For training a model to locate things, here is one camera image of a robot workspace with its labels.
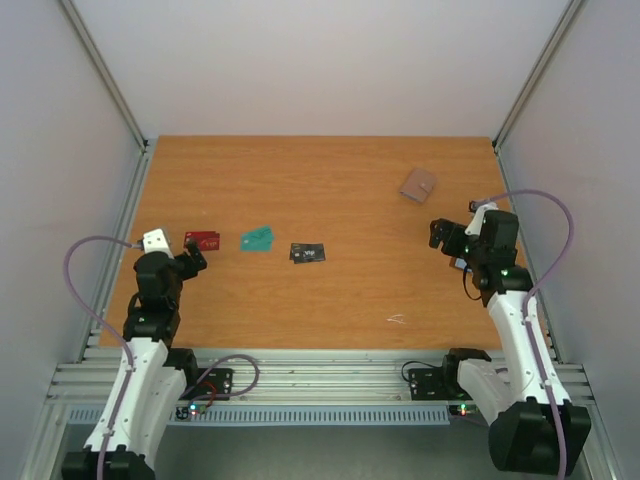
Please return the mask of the brown leather card holder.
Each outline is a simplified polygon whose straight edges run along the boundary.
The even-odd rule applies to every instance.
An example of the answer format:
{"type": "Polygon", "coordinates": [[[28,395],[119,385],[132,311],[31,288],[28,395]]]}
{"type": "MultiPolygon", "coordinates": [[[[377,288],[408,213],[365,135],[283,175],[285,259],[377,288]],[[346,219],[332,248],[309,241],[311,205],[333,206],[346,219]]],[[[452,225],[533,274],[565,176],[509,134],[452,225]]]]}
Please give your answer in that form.
{"type": "Polygon", "coordinates": [[[465,295],[472,301],[479,301],[481,299],[481,294],[472,296],[467,285],[468,276],[472,273],[472,271],[466,261],[462,258],[453,258],[450,265],[452,268],[460,270],[462,272],[462,286],[465,295]]]}

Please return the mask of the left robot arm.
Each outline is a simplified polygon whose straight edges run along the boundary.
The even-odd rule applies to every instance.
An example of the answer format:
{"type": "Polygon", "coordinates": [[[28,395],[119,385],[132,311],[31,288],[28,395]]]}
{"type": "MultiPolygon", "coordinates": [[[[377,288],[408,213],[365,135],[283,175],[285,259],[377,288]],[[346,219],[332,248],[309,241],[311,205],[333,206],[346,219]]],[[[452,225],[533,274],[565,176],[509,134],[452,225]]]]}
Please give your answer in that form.
{"type": "Polygon", "coordinates": [[[202,375],[192,350],[173,347],[186,280],[207,267],[195,244],[175,256],[164,229],[137,243],[137,291],[117,340],[122,357],[94,430],[79,452],[65,455],[65,479],[152,479],[157,451],[179,398],[195,395],[202,375]]]}

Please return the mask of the red credit card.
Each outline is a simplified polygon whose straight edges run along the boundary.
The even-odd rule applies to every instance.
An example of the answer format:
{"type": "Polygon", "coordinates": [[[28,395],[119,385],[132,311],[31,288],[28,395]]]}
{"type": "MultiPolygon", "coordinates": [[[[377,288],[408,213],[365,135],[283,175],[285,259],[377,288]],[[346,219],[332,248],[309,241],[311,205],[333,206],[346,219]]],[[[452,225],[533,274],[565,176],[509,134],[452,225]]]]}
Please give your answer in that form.
{"type": "Polygon", "coordinates": [[[216,251],[220,248],[220,236],[215,233],[196,232],[191,240],[198,243],[201,251],[216,251]]]}
{"type": "Polygon", "coordinates": [[[195,242],[201,249],[216,249],[219,241],[220,235],[215,231],[190,231],[184,237],[185,244],[195,242]]]}

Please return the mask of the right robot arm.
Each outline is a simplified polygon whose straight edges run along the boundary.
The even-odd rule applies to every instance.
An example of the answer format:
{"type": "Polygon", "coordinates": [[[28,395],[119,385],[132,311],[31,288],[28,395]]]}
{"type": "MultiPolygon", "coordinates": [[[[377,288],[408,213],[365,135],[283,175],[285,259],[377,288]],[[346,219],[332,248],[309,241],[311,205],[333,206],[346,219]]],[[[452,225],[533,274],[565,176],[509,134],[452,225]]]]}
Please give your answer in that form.
{"type": "Polygon", "coordinates": [[[482,353],[450,352],[444,390],[468,394],[489,427],[489,454],[500,471],[553,475],[575,469],[591,430],[586,408],[573,404],[550,358],[537,318],[529,271],[517,265],[518,218],[489,203],[468,225],[430,224],[429,245],[470,268],[472,283],[498,331],[507,375],[482,353]]]}

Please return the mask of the black credit card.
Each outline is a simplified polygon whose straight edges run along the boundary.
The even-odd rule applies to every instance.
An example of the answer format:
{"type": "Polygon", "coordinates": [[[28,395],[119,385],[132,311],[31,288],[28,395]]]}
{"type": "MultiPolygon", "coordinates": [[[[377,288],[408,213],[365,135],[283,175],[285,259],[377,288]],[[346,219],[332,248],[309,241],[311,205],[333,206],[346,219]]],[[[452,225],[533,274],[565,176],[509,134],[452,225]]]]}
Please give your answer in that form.
{"type": "Polygon", "coordinates": [[[323,262],[326,260],[326,255],[323,247],[292,249],[290,260],[295,264],[323,262]]]}
{"type": "Polygon", "coordinates": [[[325,260],[324,245],[322,243],[292,243],[290,246],[289,259],[294,261],[325,260]]]}

